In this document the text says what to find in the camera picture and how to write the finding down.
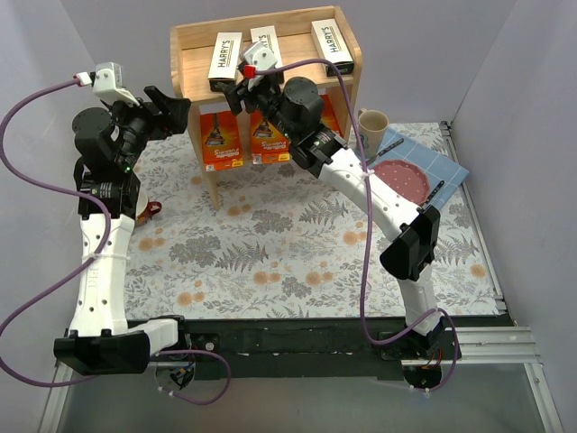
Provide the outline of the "white Harry's razor box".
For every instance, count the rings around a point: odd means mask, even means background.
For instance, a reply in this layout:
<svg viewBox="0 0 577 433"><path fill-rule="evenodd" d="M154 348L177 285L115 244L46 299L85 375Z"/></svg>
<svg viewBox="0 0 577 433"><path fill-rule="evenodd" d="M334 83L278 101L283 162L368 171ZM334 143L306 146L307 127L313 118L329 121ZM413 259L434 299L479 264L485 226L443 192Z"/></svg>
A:
<svg viewBox="0 0 577 433"><path fill-rule="evenodd" d="M208 70L209 88L221 92L222 86L234 84L237 80L237 65L243 46L241 32L219 32Z"/></svg>
<svg viewBox="0 0 577 433"><path fill-rule="evenodd" d="M283 66L278 36L274 25L251 28L251 38L252 42L261 42L275 54L277 69Z"/></svg>
<svg viewBox="0 0 577 433"><path fill-rule="evenodd" d="M320 58L332 62L342 75L353 73L353 57L334 18L313 21L311 35Z"/></svg>

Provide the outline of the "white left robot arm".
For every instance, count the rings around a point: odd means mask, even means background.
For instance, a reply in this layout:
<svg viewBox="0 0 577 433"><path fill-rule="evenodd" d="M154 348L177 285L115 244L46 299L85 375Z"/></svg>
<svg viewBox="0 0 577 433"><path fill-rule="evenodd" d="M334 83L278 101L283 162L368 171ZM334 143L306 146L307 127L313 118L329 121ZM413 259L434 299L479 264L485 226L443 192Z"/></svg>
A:
<svg viewBox="0 0 577 433"><path fill-rule="evenodd" d="M142 373L160 350L174 361L185 359L190 336L179 318L151 319L129 327L124 311L128 246L138 216L147 206L134 166L150 141L183 134L191 102L168 97L155 86L148 101L105 102L80 112L72 122L80 154L75 182L82 261L78 301L67 334L53 353L82 375Z"/></svg>

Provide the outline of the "orange Gillette razor box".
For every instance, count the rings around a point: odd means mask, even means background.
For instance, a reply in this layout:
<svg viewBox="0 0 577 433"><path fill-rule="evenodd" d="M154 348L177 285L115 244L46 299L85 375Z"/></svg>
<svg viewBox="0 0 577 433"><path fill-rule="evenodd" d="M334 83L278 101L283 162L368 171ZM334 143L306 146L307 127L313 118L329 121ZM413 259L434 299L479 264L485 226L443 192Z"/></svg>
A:
<svg viewBox="0 0 577 433"><path fill-rule="evenodd" d="M203 163L207 172L243 166L237 118L229 111L200 116Z"/></svg>
<svg viewBox="0 0 577 433"><path fill-rule="evenodd" d="M342 136L343 133L337 121L329 96L321 95L321 98L324 101L324 108L321 115L322 122L328 126L335 134Z"/></svg>
<svg viewBox="0 0 577 433"><path fill-rule="evenodd" d="M290 161L289 139L257 111L251 113L250 145L254 165Z"/></svg>

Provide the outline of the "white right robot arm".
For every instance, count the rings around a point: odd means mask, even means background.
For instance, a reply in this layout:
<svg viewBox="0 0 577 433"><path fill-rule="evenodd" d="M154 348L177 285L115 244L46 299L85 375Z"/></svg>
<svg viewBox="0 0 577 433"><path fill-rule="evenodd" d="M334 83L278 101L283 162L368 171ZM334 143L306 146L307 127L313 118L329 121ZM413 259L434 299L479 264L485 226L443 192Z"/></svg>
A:
<svg viewBox="0 0 577 433"><path fill-rule="evenodd" d="M325 102L310 79L292 78L280 86L275 77L264 76L254 86L245 79L223 91L234 115L259 112L289 139L289 153L300 168L344 194L387 237L380 263L401 290L408 327L402 337L414 356L432 356L444 331L432 284L439 211L408 201L362 167L362 159L323 122Z"/></svg>

